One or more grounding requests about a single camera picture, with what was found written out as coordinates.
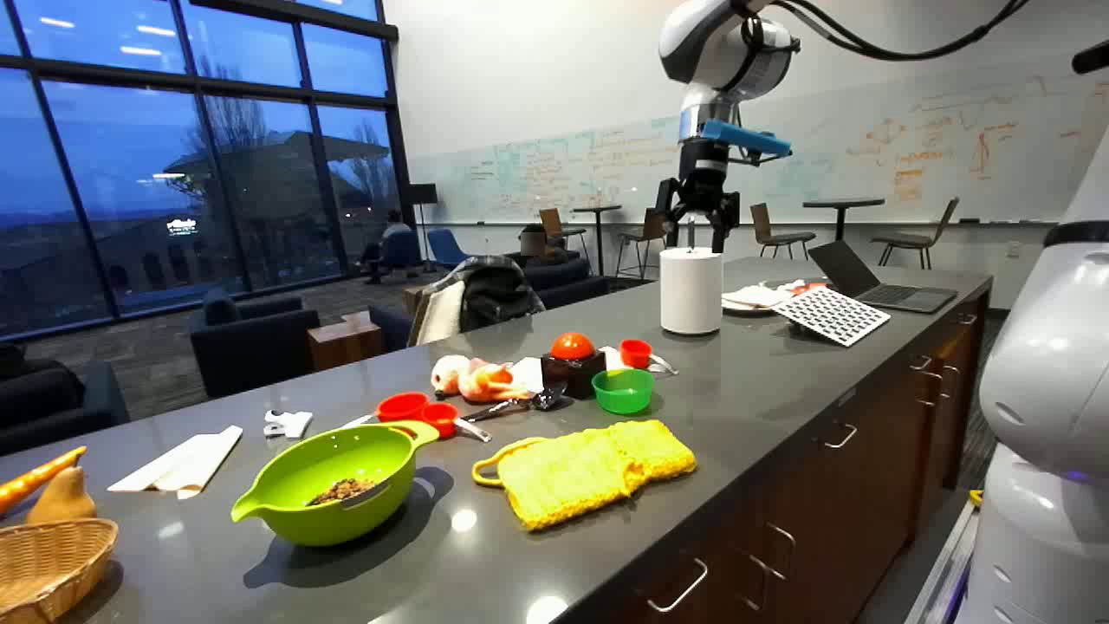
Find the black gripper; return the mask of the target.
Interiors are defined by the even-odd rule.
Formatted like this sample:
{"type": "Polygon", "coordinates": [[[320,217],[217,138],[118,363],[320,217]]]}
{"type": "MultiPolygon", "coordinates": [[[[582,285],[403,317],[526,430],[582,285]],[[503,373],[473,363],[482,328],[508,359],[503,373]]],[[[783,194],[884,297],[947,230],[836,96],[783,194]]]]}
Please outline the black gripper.
{"type": "Polygon", "coordinates": [[[700,213],[713,226],[709,251],[724,254],[728,237],[739,230],[739,194],[724,194],[728,144],[713,138],[685,138],[679,144],[679,177],[654,188],[654,216],[663,245],[671,245],[671,217],[700,213]]]}

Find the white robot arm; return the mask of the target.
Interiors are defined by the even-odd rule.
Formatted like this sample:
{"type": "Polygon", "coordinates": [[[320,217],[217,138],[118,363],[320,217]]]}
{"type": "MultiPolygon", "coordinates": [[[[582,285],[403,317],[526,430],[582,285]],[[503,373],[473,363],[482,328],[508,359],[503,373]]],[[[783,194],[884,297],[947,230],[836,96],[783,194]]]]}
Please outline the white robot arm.
{"type": "MultiPolygon", "coordinates": [[[[660,58],[685,88],[679,172],[660,209],[700,213],[728,230],[724,177],[761,161],[773,138],[745,138],[739,109],[773,89],[800,43],[783,6],[823,37],[880,47],[809,0],[683,0],[663,23],[660,58]]],[[[1046,231],[1043,254],[999,328],[981,414],[996,434],[964,624],[1109,624],[1109,184],[1093,166],[1046,231]]]]}

